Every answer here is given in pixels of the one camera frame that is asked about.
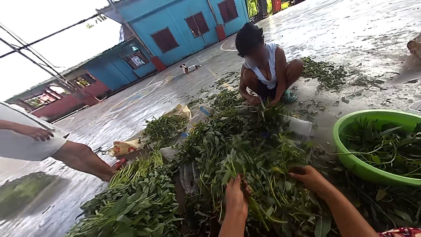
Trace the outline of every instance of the wet concrete floor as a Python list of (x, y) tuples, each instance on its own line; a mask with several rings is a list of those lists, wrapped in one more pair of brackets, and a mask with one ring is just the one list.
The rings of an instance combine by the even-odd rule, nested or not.
[[(421, 31), (421, 2), (418, 0), (306, 0), (258, 23), (267, 42), (278, 42), (287, 60), (315, 56), (315, 60), (349, 65), (358, 75), (384, 81), (352, 86), (360, 76), (351, 76), (338, 92), (317, 93), (317, 80), (300, 79), (293, 86), (304, 105), (318, 103), (312, 138), (320, 146), (331, 147), (334, 122), (341, 116), (363, 109), (387, 108), (419, 113), (421, 107), (420, 63), (406, 48)], [(200, 51), (180, 63), (200, 64), (184, 75), (177, 63), (124, 91), (78, 112), (55, 125), (70, 132), (69, 140), (92, 149), (108, 148), (114, 140), (125, 140), (144, 128), (145, 119), (158, 117), (177, 104), (187, 104), (187, 95), (213, 85), (224, 72), (239, 70), (242, 59), (235, 53), (235, 35)], [(409, 61), (410, 70), (405, 66)], [(362, 95), (341, 101), (354, 91)], [(289, 105), (291, 110), (303, 105)], [(108, 163), (113, 158), (102, 155)], [(47, 191), (40, 208), (23, 212), (12, 221), (0, 222), (3, 237), (63, 236), (76, 223), (80, 205), (106, 187), (99, 179), (66, 167), (53, 159), (42, 162), (0, 160), (0, 180), (15, 179), (30, 172), (44, 171), (67, 179), (62, 186)]]

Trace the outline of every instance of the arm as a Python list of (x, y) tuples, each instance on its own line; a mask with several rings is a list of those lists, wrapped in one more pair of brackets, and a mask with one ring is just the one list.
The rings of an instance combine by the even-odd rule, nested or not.
[(225, 193), (225, 217), (218, 237), (244, 237), (250, 195), (250, 189), (242, 175), (238, 174), (235, 179), (229, 180)]
[(50, 137), (54, 137), (50, 131), (45, 129), (18, 124), (7, 120), (0, 120), (0, 129), (11, 130), (28, 137), (32, 137), (35, 141), (41, 140), (44, 142), (46, 140), (50, 140)]
[(247, 85), (244, 82), (244, 71), (246, 70), (246, 68), (244, 67), (244, 65), (241, 67), (241, 74), (240, 74), (240, 95), (250, 101), (253, 105), (258, 105), (260, 104), (260, 99), (256, 96), (252, 96), (251, 94), (249, 94), (247, 92)]
[(343, 237), (378, 237), (352, 203), (315, 168), (309, 165), (294, 167), (290, 176), (303, 182), (327, 202)]
[(278, 46), (275, 51), (275, 72), (277, 78), (278, 88), (276, 89), (275, 100), (272, 101), (271, 105), (279, 102), (284, 91), (286, 89), (286, 71), (287, 71), (287, 59), (285, 58), (284, 50)]

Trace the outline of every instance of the hand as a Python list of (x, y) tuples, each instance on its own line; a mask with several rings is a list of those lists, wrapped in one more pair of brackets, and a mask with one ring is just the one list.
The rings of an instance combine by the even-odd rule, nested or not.
[(317, 193), (321, 198), (325, 196), (330, 188), (333, 187), (315, 168), (306, 166), (294, 166), (288, 169), (289, 175), (304, 185), (311, 191)]
[(251, 192), (243, 174), (238, 174), (235, 179), (231, 178), (225, 191), (225, 216), (246, 220), (250, 196)]
[(267, 106), (267, 107), (272, 107), (272, 106), (274, 106), (275, 104), (277, 104), (279, 102), (279, 100), (273, 100), (273, 101), (271, 101), (270, 103), (269, 103), (269, 105)]
[(46, 140), (50, 140), (50, 137), (54, 137), (54, 135), (48, 130), (23, 124), (16, 124), (12, 130), (19, 134), (32, 137), (35, 141), (41, 140), (45, 142)]
[(258, 96), (252, 96), (250, 99), (248, 99), (252, 105), (259, 105), (261, 103), (261, 100)]

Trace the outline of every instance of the green plastic basin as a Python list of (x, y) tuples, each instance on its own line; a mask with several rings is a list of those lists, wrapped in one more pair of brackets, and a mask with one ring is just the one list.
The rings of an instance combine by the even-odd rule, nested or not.
[[(359, 118), (378, 119), (379, 126), (386, 123), (394, 123), (398, 126), (403, 126), (402, 129), (407, 131), (413, 131), (416, 124), (421, 122), (421, 116), (393, 110), (362, 110), (347, 114), (340, 118), (333, 127), (333, 140), (335, 141), (338, 153), (349, 153), (339, 139), (339, 135), (344, 128)], [(407, 178), (379, 170), (358, 159), (353, 154), (339, 154), (338, 156), (346, 168), (365, 181), (393, 186), (421, 185), (421, 179)]]

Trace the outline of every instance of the blue wall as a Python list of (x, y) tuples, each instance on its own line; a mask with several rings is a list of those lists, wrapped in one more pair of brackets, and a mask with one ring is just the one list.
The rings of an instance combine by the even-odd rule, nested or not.
[(210, 0), (210, 4), (212, 5), (213, 11), (215, 12), (216, 19), (218, 20), (219, 24), (224, 26), (225, 35), (229, 36), (241, 29), (241, 27), (246, 23), (249, 22), (247, 8), (245, 6), (244, 0), (235, 0), (235, 5), (237, 6), (237, 13), (238, 17), (225, 23), (222, 20), (221, 12), (219, 11), (218, 3), (222, 2), (222, 0)]
[[(224, 24), (218, 3), (222, 0), (210, 0), (219, 24)], [(244, 0), (235, 0), (238, 17), (224, 24), (225, 34), (237, 32), (248, 22)], [(202, 12), (209, 27), (209, 32), (194, 37), (185, 19)], [(218, 42), (215, 27), (207, 0), (138, 0), (120, 7), (120, 13), (137, 32), (154, 56), (169, 66), (181, 59), (202, 50), (206, 45)], [(168, 27), (178, 43), (178, 47), (163, 53), (152, 39), (151, 34)]]
[(108, 50), (83, 66), (84, 69), (88, 70), (89, 73), (96, 79), (102, 81), (111, 90), (119, 89), (156, 70), (151, 62), (133, 70), (119, 56), (119, 49), (121, 48), (116, 47)]

